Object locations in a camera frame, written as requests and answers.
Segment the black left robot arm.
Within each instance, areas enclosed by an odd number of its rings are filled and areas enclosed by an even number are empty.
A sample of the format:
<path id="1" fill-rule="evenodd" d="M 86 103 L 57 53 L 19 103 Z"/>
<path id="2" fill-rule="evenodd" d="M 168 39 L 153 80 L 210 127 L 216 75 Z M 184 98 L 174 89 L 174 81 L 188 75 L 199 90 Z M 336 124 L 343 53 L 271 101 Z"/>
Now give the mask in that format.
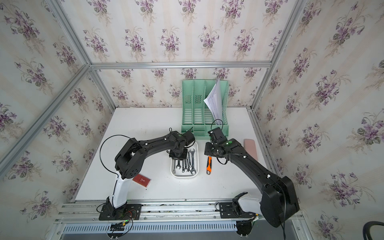
<path id="1" fill-rule="evenodd" d="M 108 203 L 113 209 L 127 204 L 131 182 L 142 170 L 146 158 L 167 152 L 171 159 L 184 160 L 187 158 L 188 148 L 194 143 L 195 137 L 191 131 L 183 134 L 170 131 L 163 137 L 143 141 L 129 138 L 115 157 L 117 177 L 113 193 L 108 197 Z"/>

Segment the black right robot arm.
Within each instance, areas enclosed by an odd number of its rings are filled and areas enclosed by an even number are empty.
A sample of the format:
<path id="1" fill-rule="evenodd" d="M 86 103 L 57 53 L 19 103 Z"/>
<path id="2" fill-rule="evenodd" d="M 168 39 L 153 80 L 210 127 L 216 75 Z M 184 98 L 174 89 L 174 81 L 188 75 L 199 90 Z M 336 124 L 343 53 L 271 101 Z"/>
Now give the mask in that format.
<path id="1" fill-rule="evenodd" d="M 208 131 L 210 141 L 206 143 L 205 155 L 225 158 L 242 170 L 262 194 L 261 215 L 277 228 L 300 210 L 293 181 L 272 173 L 235 139 L 228 140 L 220 128 Z"/>

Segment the silver combination wrench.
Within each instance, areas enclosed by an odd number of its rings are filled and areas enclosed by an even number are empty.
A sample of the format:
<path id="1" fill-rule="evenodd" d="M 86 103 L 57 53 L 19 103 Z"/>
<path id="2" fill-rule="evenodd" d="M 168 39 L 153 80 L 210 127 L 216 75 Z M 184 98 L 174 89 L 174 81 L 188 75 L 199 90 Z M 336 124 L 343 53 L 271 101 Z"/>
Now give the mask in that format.
<path id="1" fill-rule="evenodd" d="M 176 169 L 180 170 L 182 168 L 181 166 L 181 160 L 177 160 Z"/>

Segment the large silver open-end wrench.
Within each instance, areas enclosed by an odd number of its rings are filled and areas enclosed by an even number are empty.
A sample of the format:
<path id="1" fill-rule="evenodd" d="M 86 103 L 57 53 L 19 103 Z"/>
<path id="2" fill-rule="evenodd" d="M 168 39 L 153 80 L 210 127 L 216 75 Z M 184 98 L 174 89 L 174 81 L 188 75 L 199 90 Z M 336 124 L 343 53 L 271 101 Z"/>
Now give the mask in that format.
<path id="1" fill-rule="evenodd" d="M 190 150 L 190 155 L 191 155 L 191 174 L 194 176 L 196 174 L 196 169 L 195 169 L 195 149 Z"/>

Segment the orange handled adjustable wrench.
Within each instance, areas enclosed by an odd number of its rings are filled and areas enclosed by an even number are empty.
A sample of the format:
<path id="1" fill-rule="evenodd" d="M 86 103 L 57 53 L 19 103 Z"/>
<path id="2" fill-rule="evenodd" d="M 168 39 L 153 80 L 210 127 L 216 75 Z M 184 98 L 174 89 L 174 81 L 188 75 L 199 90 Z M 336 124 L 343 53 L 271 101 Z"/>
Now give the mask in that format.
<path id="1" fill-rule="evenodd" d="M 207 175 L 210 175 L 212 173 L 212 157 L 211 156 L 208 156 L 207 158 L 206 173 Z"/>

